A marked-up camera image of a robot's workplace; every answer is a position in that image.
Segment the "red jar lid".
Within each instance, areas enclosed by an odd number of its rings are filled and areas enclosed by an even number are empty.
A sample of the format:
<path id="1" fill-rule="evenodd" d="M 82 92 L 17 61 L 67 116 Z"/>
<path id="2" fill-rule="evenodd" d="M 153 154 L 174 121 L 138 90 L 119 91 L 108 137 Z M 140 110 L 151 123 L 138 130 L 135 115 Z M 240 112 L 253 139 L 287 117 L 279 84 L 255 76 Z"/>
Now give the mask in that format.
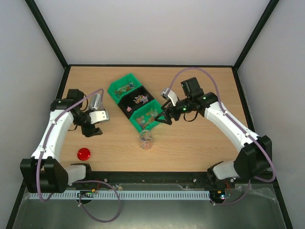
<path id="1" fill-rule="evenodd" d="M 91 152 L 88 148 L 81 148 L 77 152 L 77 158 L 80 161 L 86 161 L 91 157 Z"/>

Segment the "metal candy scoop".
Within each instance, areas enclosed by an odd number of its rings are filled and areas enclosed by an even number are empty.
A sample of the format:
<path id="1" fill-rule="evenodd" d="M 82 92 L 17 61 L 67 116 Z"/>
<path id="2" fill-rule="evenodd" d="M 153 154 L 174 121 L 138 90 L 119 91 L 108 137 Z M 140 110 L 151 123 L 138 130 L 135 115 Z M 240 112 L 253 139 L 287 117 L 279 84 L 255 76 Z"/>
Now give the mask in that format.
<path id="1" fill-rule="evenodd" d="M 102 95 L 100 93 L 96 93 L 89 103 L 89 110 L 91 111 L 100 111 L 102 110 L 102 101 L 101 101 Z"/>

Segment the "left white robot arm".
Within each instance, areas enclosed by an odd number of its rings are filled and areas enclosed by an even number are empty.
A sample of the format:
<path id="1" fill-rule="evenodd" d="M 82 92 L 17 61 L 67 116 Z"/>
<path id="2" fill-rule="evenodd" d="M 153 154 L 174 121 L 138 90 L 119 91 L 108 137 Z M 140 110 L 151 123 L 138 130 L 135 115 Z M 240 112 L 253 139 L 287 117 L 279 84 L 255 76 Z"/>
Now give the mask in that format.
<path id="1" fill-rule="evenodd" d="M 101 108 L 104 90 L 88 96 L 78 89 L 69 89 L 67 97 L 56 99 L 50 106 L 46 130 L 30 158 L 21 160 L 20 170 L 30 193 L 42 198 L 43 193 L 63 193 L 68 185 L 86 178 L 91 167 L 76 163 L 67 168 L 60 164 L 61 150 L 71 125 L 79 126 L 85 137 L 102 135 L 96 124 L 109 121 Z"/>

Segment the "clear glass jar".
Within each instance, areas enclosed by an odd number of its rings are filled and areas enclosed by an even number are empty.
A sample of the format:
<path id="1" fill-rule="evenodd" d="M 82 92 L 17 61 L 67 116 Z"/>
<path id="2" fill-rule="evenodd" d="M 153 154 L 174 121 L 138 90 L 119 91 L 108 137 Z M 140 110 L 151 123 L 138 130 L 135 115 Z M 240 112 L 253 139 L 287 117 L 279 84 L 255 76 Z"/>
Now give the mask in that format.
<path id="1" fill-rule="evenodd" d="M 142 130 L 139 134 L 140 148 L 144 150 L 151 149 L 153 145 L 153 136 L 150 130 Z"/>

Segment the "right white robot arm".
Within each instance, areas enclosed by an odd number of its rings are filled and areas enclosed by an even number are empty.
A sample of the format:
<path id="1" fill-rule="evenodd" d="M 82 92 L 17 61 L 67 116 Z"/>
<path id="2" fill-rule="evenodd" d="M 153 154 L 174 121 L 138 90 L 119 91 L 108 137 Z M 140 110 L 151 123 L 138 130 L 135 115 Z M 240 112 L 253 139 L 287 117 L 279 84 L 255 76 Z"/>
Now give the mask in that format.
<path id="1" fill-rule="evenodd" d="M 220 186 L 227 178 L 248 181 L 271 167 L 272 141 L 267 136 L 260 137 L 236 119 L 219 101 L 216 94 L 204 93 L 195 77 L 181 82 L 185 99 L 180 100 L 170 88 L 162 91 L 166 103 L 155 121 L 171 125 L 181 115 L 196 112 L 216 125 L 233 143 L 238 156 L 233 161 L 219 162 L 207 170 L 208 182 L 213 187 Z"/>

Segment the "green bin star candies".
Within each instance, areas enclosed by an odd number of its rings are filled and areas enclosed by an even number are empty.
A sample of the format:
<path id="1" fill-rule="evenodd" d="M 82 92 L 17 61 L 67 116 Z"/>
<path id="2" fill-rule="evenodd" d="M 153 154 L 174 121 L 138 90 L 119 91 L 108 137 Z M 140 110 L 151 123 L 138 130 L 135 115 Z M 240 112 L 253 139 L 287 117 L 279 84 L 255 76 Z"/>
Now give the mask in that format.
<path id="1" fill-rule="evenodd" d="M 161 113 L 161 105 L 157 100 L 145 104 L 136 110 L 130 118 L 131 124 L 140 133 L 142 130 L 151 130 L 161 122 L 155 121 L 155 117 Z"/>

